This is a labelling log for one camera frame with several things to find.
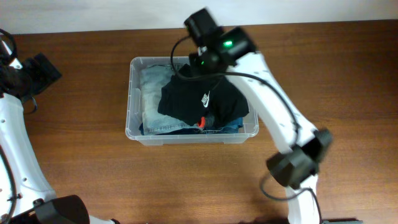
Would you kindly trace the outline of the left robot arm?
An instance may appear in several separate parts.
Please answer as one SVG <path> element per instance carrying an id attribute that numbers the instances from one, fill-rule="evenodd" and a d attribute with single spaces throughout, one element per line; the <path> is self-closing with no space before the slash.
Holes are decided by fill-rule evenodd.
<path id="1" fill-rule="evenodd" d="M 103 222 L 79 196 L 56 196 L 27 135 L 23 104 L 60 77 L 44 54 L 1 68 L 1 223 Z"/>

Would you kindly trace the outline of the clear plastic storage container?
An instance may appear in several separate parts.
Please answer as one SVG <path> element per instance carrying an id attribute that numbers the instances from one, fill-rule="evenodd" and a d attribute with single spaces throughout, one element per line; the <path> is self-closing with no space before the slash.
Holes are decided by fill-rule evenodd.
<path id="1" fill-rule="evenodd" d="M 243 118 L 243 126 L 236 134 L 183 134 L 144 136 L 139 130 L 142 123 L 142 91 L 140 87 L 141 70 L 149 65 L 167 65 L 169 57 L 136 57 L 131 60 L 129 71 L 129 91 L 126 115 L 126 136 L 145 146 L 164 144 L 242 144 L 259 132 L 259 119 L 256 110 L 249 105 L 249 114 Z"/>

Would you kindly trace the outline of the light blue jeans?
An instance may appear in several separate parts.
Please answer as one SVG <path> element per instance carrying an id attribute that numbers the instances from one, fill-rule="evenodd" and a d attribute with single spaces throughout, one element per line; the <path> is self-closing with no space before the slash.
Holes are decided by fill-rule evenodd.
<path id="1" fill-rule="evenodd" d="M 153 136 L 166 134 L 181 129 L 199 129 L 168 115 L 160 114 L 158 110 L 162 97 L 161 89 L 168 84 L 174 71 L 170 65 L 149 65 L 140 73 L 142 125 L 141 134 Z"/>

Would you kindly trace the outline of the black Nike shirt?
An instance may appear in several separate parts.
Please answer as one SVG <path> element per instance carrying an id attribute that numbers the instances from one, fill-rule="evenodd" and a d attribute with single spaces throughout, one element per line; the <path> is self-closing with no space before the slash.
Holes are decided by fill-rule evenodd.
<path id="1" fill-rule="evenodd" d="M 173 75 L 161 91 L 158 112 L 190 126 L 208 113 L 217 128 L 249 113 L 246 98 L 225 77 L 190 82 Z"/>

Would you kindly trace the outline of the dark blue teal cloth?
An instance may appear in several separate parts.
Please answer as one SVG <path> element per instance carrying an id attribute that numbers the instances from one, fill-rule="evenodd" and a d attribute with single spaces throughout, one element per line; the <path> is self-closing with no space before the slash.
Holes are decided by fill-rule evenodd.
<path id="1" fill-rule="evenodd" d="M 139 126 L 139 131 L 140 131 L 141 135 L 145 136 L 143 123 Z M 156 135 L 200 134 L 201 131 L 202 131 L 201 129 L 186 128 L 186 129 L 179 129 L 179 130 L 176 130 L 176 131 L 172 131 L 172 132 L 169 132 L 169 133 L 160 133 L 160 134 L 156 134 Z"/>

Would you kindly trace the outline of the dark blue jeans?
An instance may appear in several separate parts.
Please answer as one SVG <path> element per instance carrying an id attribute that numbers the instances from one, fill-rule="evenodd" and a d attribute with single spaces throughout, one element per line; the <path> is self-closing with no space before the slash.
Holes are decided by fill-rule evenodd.
<path id="1" fill-rule="evenodd" d="M 236 134 L 239 133 L 239 129 L 243 127 L 243 119 L 237 118 L 225 126 L 218 127 L 215 130 L 204 130 L 201 129 L 200 134 Z"/>

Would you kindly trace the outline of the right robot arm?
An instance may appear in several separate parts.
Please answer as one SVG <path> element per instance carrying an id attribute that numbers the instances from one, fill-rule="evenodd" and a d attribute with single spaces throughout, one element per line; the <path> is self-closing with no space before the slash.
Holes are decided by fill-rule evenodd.
<path id="1" fill-rule="evenodd" d="M 294 106 L 273 77 L 265 58 L 240 27 L 187 27 L 198 47 L 199 78 L 224 76 L 250 102 L 277 148 L 266 161 L 269 176 L 285 188 L 289 223 L 322 223 L 316 195 L 320 163 L 332 142 L 327 129 L 317 129 Z"/>

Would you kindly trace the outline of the black shorts red waistband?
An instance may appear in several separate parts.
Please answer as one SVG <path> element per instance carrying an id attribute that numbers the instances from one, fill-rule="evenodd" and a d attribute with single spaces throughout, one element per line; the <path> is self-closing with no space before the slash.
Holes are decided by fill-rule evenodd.
<path id="1" fill-rule="evenodd" d="M 197 122 L 197 126 L 204 130 L 215 130 L 215 117 L 211 113 L 208 113 L 206 116 L 201 117 L 201 120 Z"/>

